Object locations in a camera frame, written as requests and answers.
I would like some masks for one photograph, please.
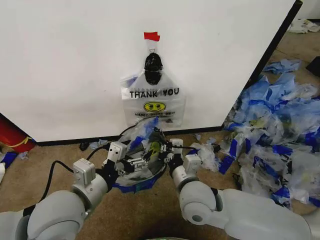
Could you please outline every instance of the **white wall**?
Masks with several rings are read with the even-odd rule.
[[[143,32],[187,93],[179,129],[220,126],[294,0],[2,0],[0,112],[36,141],[118,135]]]
[[[320,0],[303,0],[298,19],[320,19]]]

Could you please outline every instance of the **red tape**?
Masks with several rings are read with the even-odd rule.
[[[160,36],[158,35],[158,32],[157,32],[157,31],[154,31],[154,32],[145,32],[145,33],[144,33],[144,39],[145,39],[145,40],[152,40],[152,41],[155,41],[155,42],[159,42]]]

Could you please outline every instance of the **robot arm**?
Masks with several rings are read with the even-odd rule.
[[[180,139],[170,141],[174,146],[183,145]],[[182,161],[182,150],[173,147],[172,151],[168,166],[185,220],[224,229],[239,240],[311,240],[312,234],[315,236],[316,231],[311,229],[311,233],[309,222],[302,216],[276,205],[271,199],[236,189],[208,187],[196,176],[200,158],[196,154],[186,155]],[[309,218],[313,223],[314,219],[320,220],[319,213]]]
[[[82,158],[73,164],[70,191],[56,191],[19,212],[0,213],[0,236],[6,240],[74,240],[85,219],[109,192],[118,177],[117,163],[127,146],[112,142],[102,169]]]

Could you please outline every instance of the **smiley face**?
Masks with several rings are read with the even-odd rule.
[[[166,109],[166,105],[162,102],[158,101],[152,101],[152,102],[147,102],[143,106],[144,110],[150,113],[157,113],[161,112]]]

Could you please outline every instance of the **pile of plastic bags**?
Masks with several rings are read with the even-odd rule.
[[[244,90],[224,125],[233,131],[220,145],[225,173],[238,159],[242,190],[271,197],[290,208],[291,199],[320,207],[320,98],[311,84],[283,73]]]

